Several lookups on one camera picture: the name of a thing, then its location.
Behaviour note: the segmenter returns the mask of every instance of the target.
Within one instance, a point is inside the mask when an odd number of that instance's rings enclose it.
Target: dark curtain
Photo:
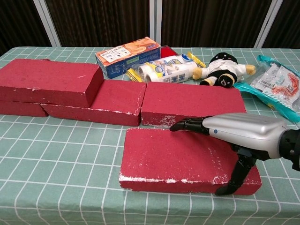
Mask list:
[[[18,46],[51,46],[33,0],[0,0],[0,55]]]
[[[162,45],[254,46],[271,0],[163,0]]]
[[[149,0],[46,0],[62,46],[117,46],[149,36]]]
[[[300,1],[284,0],[263,44],[264,48],[300,48]]]

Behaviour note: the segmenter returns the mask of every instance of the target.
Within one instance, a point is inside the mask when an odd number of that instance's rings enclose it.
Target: orange packaging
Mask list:
[[[126,73],[133,64],[161,58],[160,44],[149,37],[97,52],[95,55],[97,63],[108,78],[114,78]]]

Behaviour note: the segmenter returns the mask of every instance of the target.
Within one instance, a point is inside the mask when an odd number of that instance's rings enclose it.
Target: stuffed toy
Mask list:
[[[238,64],[232,55],[221,52],[213,57],[207,68],[196,68],[193,71],[193,79],[203,79],[200,85],[232,87],[239,82],[243,75],[255,74],[254,65]]]

